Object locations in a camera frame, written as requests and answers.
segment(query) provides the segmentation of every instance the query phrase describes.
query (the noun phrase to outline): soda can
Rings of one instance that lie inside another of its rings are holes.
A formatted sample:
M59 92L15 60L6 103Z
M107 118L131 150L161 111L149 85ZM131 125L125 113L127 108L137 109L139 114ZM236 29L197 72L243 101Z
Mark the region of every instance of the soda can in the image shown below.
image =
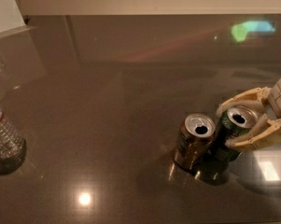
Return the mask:
M213 120L194 113L180 125L174 160L185 170L193 171L198 160L207 152L215 137Z
M211 153L220 161L234 161L241 152L226 147L226 140L248 133L257 121L258 114L254 110L242 105L231 106L218 122Z

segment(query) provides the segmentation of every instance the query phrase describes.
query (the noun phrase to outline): dark countertop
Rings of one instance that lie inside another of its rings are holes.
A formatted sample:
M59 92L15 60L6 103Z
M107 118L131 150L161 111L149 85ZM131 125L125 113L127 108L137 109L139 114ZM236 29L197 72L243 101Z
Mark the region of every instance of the dark countertop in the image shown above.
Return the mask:
M244 21L275 32L236 43L231 28ZM216 185L171 157L187 114L217 122L220 103L281 78L281 15L36 16L28 25L0 38L0 106L28 148L20 169L0 175L0 223L281 221L281 143L243 153Z

